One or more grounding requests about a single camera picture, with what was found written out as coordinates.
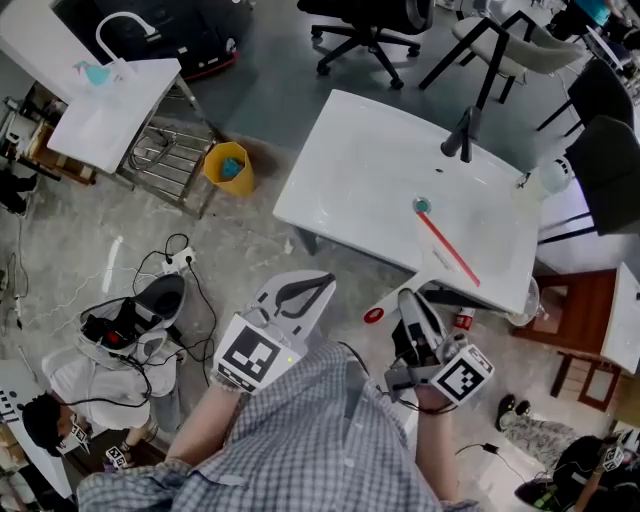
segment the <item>black hair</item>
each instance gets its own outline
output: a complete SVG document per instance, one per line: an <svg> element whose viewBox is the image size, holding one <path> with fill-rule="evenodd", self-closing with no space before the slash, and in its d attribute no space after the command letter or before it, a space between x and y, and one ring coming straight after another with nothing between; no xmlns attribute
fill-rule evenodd
<svg viewBox="0 0 640 512"><path fill-rule="evenodd" d="M27 434L37 446L47 450L52 457L60 457L60 408L60 402L53 395L44 393L25 405L22 411L22 423Z"/></svg>

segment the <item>metal rack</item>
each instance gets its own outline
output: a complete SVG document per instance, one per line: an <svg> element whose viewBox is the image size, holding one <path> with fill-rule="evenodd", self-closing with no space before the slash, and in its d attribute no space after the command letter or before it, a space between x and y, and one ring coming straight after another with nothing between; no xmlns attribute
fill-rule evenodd
<svg viewBox="0 0 640 512"><path fill-rule="evenodd" d="M163 100L186 100L193 109L198 121L207 129L208 136L186 133L166 125L164 118L156 115ZM187 205L196 178L204 159L211 148L225 141L213 123L205 116L200 104L184 82L178 76L173 86L147 116L123 159L113 179L126 180L132 189L137 185L172 206L201 218L214 192L210 186L201 198L198 207Z"/></svg>

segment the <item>power strip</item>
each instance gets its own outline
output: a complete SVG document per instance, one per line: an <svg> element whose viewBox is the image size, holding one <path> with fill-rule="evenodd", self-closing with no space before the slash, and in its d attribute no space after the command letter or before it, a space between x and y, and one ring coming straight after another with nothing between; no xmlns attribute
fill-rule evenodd
<svg viewBox="0 0 640 512"><path fill-rule="evenodd" d="M195 263L196 261L196 253L193 252L191 247L187 247L182 249L179 253L171 256L171 263L167 263L166 260L162 261L162 271L165 274L178 274L184 268L189 266L187 263L187 258L190 258L190 263Z"/></svg>

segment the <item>faucet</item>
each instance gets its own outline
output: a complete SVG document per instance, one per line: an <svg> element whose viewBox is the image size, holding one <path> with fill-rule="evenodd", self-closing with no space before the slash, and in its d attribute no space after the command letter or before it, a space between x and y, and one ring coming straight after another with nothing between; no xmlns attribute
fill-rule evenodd
<svg viewBox="0 0 640 512"><path fill-rule="evenodd" d="M109 20L112 20L113 18L119 18L119 17L131 18L132 20L137 21L142 26L147 36L151 36L157 32L155 28L153 28L146 21L144 21L140 16L138 16L133 12L121 11L121 12L114 12L113 14L109 14L109 16L107 16L105 19L103 19L100 22L100 24L98 25L98 28L96 28L96 42L98 43L100 48L102 48L104 52L111 58L113 62L117 62L119 59L116 56L116 54L113 53L111 48L109 48L104 43L104 41L102 40L102 37L100 36L100 32L102 31L102 27L105 25L105 23L107 23ZM133 72L133 70L131 70L129 65L126 64L125 62L122 63L121 67L125 68L127 72L130 72L130 73Z"/></svg>
<svg viewBox="0 0 640 512"><path fill-rule="evenodd" d="M455 156L462 147L460 160L471 162L471 141L477 139L481 120L482 111L476 106L468 107L447 140L440 145L440 150L447 156Z"/></svg>

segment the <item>bottle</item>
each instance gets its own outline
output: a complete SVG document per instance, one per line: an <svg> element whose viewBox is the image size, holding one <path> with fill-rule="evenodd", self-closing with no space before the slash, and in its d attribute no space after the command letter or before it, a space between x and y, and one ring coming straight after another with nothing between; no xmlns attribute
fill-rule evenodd
<svg viewBox="0 0 640 512"><path fill-rule="evenodd" d="M473 308L460 308L456 315L455 328L463 331L471 329L471 323L473 322L473 315L476 310Z"/></svg>

